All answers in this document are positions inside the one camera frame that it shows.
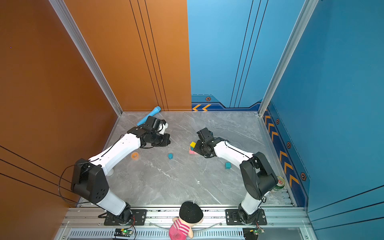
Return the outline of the teal cube block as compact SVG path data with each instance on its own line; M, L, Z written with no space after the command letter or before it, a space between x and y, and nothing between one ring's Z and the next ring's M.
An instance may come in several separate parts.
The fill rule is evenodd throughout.
M231 167L232 167L231 163L229 163L229 162L226 162L226 163L225 163L225 169L226 169L226 170L231 169Z

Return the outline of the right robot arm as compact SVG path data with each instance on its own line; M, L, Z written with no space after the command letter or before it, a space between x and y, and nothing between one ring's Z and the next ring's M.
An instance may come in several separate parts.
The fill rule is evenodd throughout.
M278 178L266 156L261 153L249 153L236 148L228 140L214 137L207 128L197 132L199 139L194 151L209 159L218 157L239 168L247 191L239 204L238 213L227 212L228 225L267 225L266 214L261 204L278 184Z

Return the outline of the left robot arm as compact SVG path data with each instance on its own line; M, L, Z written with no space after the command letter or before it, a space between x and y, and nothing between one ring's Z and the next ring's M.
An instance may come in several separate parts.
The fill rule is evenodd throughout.
M131 206L110 190L107 175L121 160L147 144L152 148L168 146L171 141L170 134L165 133L167 128L166 120L149 116L144 124L128 130L100 154L78 160L74 164L71 190L107 211L118 223L127 224L133 217Z

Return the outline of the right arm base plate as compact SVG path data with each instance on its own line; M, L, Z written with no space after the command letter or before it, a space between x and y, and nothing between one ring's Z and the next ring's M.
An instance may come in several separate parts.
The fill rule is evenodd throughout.
M259 225L266 226L267 217L263 209L257 209L252 215L244 210L227 209L226 221L228 226L234 225Z

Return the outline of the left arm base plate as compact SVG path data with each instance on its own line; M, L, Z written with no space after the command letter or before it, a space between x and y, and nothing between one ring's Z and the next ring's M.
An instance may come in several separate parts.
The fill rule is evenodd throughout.
M130 218L122 221L111 213L106 213L104 226L144 226L147 217L146 209L131 209Z

